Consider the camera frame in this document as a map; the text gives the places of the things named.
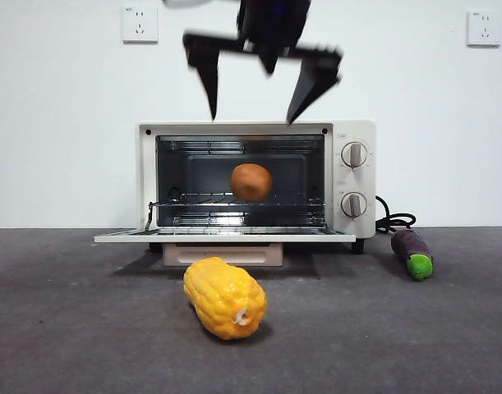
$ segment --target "oven foot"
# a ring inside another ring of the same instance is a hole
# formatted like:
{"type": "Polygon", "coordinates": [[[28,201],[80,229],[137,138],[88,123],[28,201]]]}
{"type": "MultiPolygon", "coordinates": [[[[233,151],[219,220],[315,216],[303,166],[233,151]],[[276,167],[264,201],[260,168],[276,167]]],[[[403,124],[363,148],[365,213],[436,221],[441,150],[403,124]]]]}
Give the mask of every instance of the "oven foot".
{"type": "Polygon", "coordinates": [[[149,252],[150,253],[162,253],[163,252],[163,244],[161,242],[150,242],[149,243],[149,252]]]}
{"type": "Polygon", "coordinates": [[[351,244],[351,251],[353,254],[363,254],[364,253],[364,240],[356,240],[351,244]]]}

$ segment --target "robotic arm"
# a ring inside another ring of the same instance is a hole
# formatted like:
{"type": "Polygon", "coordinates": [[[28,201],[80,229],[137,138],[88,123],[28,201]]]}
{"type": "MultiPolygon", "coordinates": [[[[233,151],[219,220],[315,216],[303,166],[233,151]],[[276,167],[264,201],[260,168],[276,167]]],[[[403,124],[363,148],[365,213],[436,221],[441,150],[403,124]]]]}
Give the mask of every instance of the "robotic arm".
{"type": "MultiPolygon", "coordinates": [[[[196,5],[208,0],[170,2],[168,6],[196,5]]],[[[338,75],[342,53],[297,47],[306,24],[311,0],[241,0],[237,16],[237,39],[185,33],[183,45],[189,66],[197,69],[209,99],[210,113],[216,118],[218,102],[218,59],[220,52],[255,55],[268,74],[274,73],[280,57],[302,60],[297,86],[287,113],[293,123],[303,111],[332,86],[338,75]]]]}

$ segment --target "yellow corn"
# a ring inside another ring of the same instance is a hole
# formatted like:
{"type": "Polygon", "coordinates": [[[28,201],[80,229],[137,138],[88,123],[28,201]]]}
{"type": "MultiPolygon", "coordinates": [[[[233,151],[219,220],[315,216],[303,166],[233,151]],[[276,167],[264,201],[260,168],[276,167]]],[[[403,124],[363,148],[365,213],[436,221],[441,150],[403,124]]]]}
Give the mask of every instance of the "yellow corn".
{"type": "Polygon", "coordinates": [[[196,261],[183,281],[201,324],[224,340],[250,336],[267,310],[267,296],[258,282],[219,257],[196,261]]]}

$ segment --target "white wall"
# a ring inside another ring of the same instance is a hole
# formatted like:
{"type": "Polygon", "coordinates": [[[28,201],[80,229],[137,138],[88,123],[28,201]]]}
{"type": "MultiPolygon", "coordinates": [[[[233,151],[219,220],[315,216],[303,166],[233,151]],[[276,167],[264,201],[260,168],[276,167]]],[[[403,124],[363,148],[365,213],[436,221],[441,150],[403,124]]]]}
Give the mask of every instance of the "white wall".
{"type": "MultiPolygon", "coordinates": [[[[140,121],[208,121],[186,28],[234,32],[237,3],[0,0],[0,227],[133,227],[140,121]],[[160,7],[158,45],[122,45],[120,8],[160,7]]],[[[377,192],[419,224],[502,225],[502,48],[465,47],[502,0],[313,0],[301,43],[339,44],[343,82],[301,120],[371,118],[377,192]]],[[[282,121],[298,63],[268,80],[220,58],[218,120],[282,121]]]]}

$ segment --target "oven base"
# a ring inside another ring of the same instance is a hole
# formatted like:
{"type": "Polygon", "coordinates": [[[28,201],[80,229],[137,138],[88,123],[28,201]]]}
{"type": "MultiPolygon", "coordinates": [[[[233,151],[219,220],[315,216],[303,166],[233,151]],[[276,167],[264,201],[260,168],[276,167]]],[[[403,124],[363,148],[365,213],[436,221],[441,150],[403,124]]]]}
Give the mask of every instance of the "oven base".
{"type": "Polygon", "coordinates": [[[164,244],[162,261],[164,266],[188,266],[212,256],[242,267],[283,265],[283,247],[280,243],[243,246],[164,244]]]}

